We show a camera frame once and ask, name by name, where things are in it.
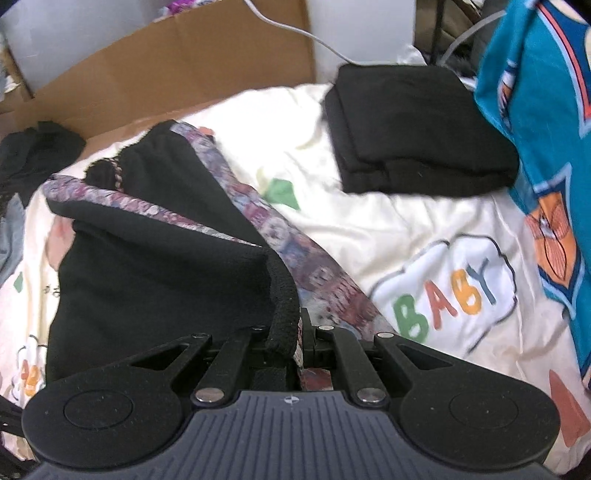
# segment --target patterned fabric trim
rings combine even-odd
[[[214,236],[223,240],[260,248],[258,245],[245,242],[239,238],[234,238],[233,236],[218,232],[211,227],[193,222],[192,220],[179,215],[178,213],[171,212],[159,205],[131,197],[125,193],[99,189],[87,185],[81,179],[70,177],[68,175],[53,175],[43,184],[43,194],[48,200],[54,202],[68,202],[75,200],[95,203],[104,207],[114,207],[153,220],[168,223],[169,225],[179,226],[187,230],[204,233],[205,235]]]
[[[174,124],[171,130],[187,139],[234,206],[284,261],[294,277],[301,306],[308,309],[313,325],[344,327],[366,340],[372,340],[377,332],[394,331],[320,245],[286,220],[254,188],[235,177],[213,137],[187,123]]]

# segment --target teal blue fabric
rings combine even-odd
[[[547,295],[564,304],[583,377],[591,362],[589,26],[558,0],[512,0],[475,99],[517,147],[511,195],[527,214]]]

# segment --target cardboard box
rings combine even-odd
[[[306,0],[255,4],[276,21],[309,27]],[[262,22],[242,0],[220,0],[104,48],[14,114],[19,129],[52,120],[77,132],[89,141],[86,154],[244,90],[314,78],[309,39]]]

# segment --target white cable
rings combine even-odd
[[[482,27],[488,25],[489,23],[494,22],[495,20],[500,19],[501,17],[504,17],[505,14],[506,14],[506,12],[504,10],[501,10],[500,12],[496,12],[486,18],[483,18],[479,22],[476,22],[474,25],[472,25],[470,28],[468,28],[468,30],[466,30],[462,35],[457,37],[451,45],[449,45],[449,48],[442,55],[442,57],[437,61],[437,64],[440,66],[445,65],[447,60],[449,59],[449,57],[452,56],[452,53],[454,52],[454,50],[456,48],[458,48],[458,46],[460,46],[461,43],[465,42],[468,38],[470,38],[472,35],[474,35]]]
[[[296,28],[296,27],[292,27],[290,25],[285,25],[283,23],[275,22],[275,21],[271,20],[270,18],[265,17],[261,12],[259,12],[258,8],[255,7],[255,5],[252,3],[251,0],[244,0],[244,3],[246,3],[248,8],[250,8],[252,10],[252,13],[254,13],[258,18],[263,20],[263,22],[266,22],[269,25],[273,25],[274,27],[283,28],[284,30],[296,32],[296,33],[304,35],[308,38],[311,38],[312,40],[315,40],[320,45],[322,45],[324,48],[328,48],[332,53],[334,53],[335,55],[337,55],[338,57],[340,57],[341,59],[343,59],[347,63],[350,63],[352,65],[357,65],[358,67],[371,67],[371,66],[375,66],[375,65],[392,65],[392,64],[394,64],[394,62],[391,62],[391,61],[388,62],[388,61],[354,61],[354,60],[351,60],[350,58],[345,57],[342,53],[337,52],[333,47],[331,47],[330,45],[328,45],[327,43],[325,43],[324,41],[322,41],[321,39],[319,39],[315,35],[312,35],[311,33],[307,32],[305,30],[302,30],[301,28]]]

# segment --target cloud print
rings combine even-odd
[[[488,236],[435,242],[370,298],[403,336],[464,358],[517,305],[515,272]]]

